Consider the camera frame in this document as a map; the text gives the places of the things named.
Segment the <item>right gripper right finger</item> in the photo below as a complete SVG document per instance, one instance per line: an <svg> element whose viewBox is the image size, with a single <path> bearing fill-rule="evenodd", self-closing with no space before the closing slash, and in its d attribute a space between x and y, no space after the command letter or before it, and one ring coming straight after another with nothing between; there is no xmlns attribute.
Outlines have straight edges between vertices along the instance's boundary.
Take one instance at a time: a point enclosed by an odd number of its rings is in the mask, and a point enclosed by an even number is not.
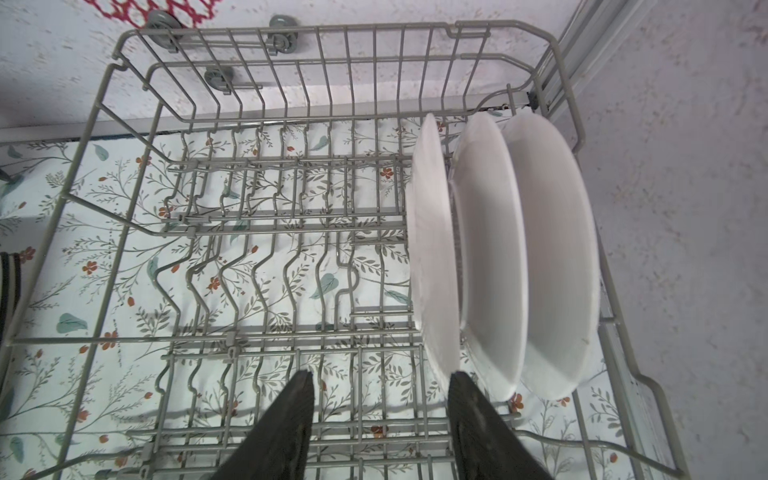
<svg viewBox="0 0 768 480"><path fill-rule="evenodd" d="M460 479L549 479L472 378L451 374L447 412Z"/></svg>

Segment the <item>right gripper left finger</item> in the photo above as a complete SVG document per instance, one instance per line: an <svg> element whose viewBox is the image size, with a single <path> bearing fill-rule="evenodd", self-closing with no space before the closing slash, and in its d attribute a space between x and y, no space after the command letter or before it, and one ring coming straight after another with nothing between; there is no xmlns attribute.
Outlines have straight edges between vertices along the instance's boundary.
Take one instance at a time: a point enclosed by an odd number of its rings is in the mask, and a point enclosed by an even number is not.
<svg viewBox="0 0 768 480"><path fill-rule="evenodd" d="M314 415L313 374L297 371L214 479L302 479Z"/></svg>

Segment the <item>white round plate four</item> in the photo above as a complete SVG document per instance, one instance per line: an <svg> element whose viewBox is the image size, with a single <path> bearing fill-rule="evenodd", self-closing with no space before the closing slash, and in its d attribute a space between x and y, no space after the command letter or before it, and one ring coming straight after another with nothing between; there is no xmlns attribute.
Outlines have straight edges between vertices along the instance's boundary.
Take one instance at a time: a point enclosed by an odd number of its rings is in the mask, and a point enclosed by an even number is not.
<svg viewBox="0 0 768 480"><path fill-rule="evenodd" d="M502 134L522 206L529 323L522 382L535 395L568 396L586 378L600 312L594 216L577 160L541 115L512 117Z"/></svg>

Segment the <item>white round plate two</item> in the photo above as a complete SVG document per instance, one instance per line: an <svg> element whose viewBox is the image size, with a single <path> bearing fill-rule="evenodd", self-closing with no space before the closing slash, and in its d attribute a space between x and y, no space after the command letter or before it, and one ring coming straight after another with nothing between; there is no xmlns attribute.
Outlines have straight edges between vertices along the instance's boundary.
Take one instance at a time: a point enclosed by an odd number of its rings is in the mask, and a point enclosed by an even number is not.
<svg viewBox="0 0 768 480"><path fill-rule="evenodd" d="M414 314L433 376L447 391L451 374L460 369L460 308L449 189L431 113L412 155L406 222Z"/></svg>

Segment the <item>white round plate three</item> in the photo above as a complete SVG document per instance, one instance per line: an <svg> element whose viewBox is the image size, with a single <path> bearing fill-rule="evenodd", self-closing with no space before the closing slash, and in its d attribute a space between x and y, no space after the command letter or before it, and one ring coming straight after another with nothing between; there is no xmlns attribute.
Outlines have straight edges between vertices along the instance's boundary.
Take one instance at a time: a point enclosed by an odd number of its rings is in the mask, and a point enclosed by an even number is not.
<svg viewBox="0 0 768 480"><path fill-rule="evenodd" d="M466 349L490 399L505 402L517 390L525 356L528 266L515 172L490 114L468 119L449 182L459 228Z"/></svg>

